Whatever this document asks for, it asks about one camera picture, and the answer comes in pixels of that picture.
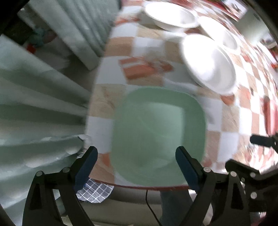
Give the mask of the green square plate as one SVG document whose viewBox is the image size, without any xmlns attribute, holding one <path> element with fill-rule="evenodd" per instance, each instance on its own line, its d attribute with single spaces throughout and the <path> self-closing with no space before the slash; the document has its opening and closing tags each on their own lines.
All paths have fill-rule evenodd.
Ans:
<svg viewBox="0 0 278 226">
<path fill-rule="evenodd" d="M 127 94 L 116 109 L 111 165 L 135 185 L 185 185 L 175 151 L 183 146 L 193 158 L 202 160 L 205 134 L 205 113 L 192 95 L 139 88 Z"/>
</svg>

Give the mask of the white foam bowl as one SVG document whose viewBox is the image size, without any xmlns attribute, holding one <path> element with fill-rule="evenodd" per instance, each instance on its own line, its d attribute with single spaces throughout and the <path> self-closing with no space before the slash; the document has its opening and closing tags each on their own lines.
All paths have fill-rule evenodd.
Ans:
<svg viewBox="0 0 278 226">
<path fill-rule="evenodd" d="M 228 54 L 213 39 L 197 33 L 187 35 L 179 45 L 181 58 L 200 86 L 220 94 L 231 94 L 236 71 Z"/>
<path fill-rule="evenodd" d="M 156 26 L 170 32 L 184 32 L 199 26 L 195 12 L 169 2 L 146 2 L 144 13 Z"/>
<path fill-rule="evenodd" d="M 206 16 L 199 17 L 201 28 L 214 41 L 229 50 L 239 50 L 240 46 L 235 36 L 220 22 Z"/>
</svg>

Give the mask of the blue checkered cloth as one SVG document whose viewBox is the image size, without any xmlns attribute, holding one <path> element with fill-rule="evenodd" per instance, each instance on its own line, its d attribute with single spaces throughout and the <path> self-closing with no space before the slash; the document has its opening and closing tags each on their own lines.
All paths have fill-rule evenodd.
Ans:
<svg viewBox="0 0 278 226">
<path fill-rule="evenodd" d="M 112 193 L 114 186 L 96 182 L 89 178 L 84 187 L 77 191 L 76 195 L 80 201 L 89 203 L 102 203 Z"/>
</svg>

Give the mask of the teal curtain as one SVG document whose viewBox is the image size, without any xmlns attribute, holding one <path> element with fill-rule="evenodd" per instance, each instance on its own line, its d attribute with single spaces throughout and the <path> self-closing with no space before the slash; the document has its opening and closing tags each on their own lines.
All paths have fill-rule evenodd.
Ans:
<svg viewBox="0 0 278 226">
<path fill-rule="evenodd" d="M 14 218 L 32 179 L 69 166 L 120 1 L 1 1 L 1 206 Z"/>
</svg>

